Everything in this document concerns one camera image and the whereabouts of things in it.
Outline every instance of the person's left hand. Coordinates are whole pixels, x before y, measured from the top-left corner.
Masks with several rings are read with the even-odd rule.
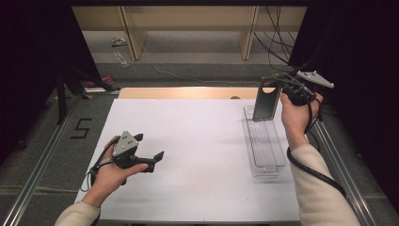
[[[103,159],[112,158],[114,145],[106,151]],[[100,207],[105,199],[117,190],[128,177],[135,175],[148,167],[147,164],[138,164],[128,169],[121,169],[114,163],[100,167],[94,185],[83,198],[82,202],[94,207]]]

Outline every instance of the white sleeve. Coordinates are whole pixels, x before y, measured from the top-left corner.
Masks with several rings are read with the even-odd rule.
[[[63,225],[91,225],[100,215],[100,208],[84,202],[77,202],[65,209],[56,220],[56,226]]]
[[[294,159],[332,179],[326,162],[310,144],[292,149]],[[291,165],[302,225],[360,225],[345,197],[333,186]]]

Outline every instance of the transparent plastic tray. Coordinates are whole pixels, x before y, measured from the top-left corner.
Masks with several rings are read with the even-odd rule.
[[[252,120],[254,106],[244,107],[242,119],[249,164],[253,176],[278,176],[286,166],[273,121]]]

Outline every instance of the hand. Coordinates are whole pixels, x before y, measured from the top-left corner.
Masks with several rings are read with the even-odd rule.
[[[106,151],[103,159],[112,158],[113,151],[114,146],[111,145],[111,147]],[[138,164],[129,169],[120,169],[114,163],[100,167],[94,185],[85,195],[82,202],[94,207],[100,207],[105,199],[120,187],[124,180],[145,170],[147,167],[147,164]]]
[[[323,96],[318,93],[316,99],[311,102],[311,111],[313,120],[317,118],[320,104],[323,102]],[[307,105],[296,106],[288,99],[285,93],[280,95],[282,103],[281,120],[285,127],[288,143],[293,149],[294,147],[309,143],[305,136],[305,130],[309,122],[309,108]]]

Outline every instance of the white table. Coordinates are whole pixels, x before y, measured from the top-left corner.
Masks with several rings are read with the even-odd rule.
[[[242,127],[243,107],[254,99],[117,99],[90,166],[104,145],[126,130],[142,133],[136,155],[165,151],[154,173],[128,179],[103,204],[101,219],[153,223],[297,221],[290,166],[277,178],[253,177]],[[288,143],[278,106],[280,144]],[[85,193],[79,192],[81,200]]]

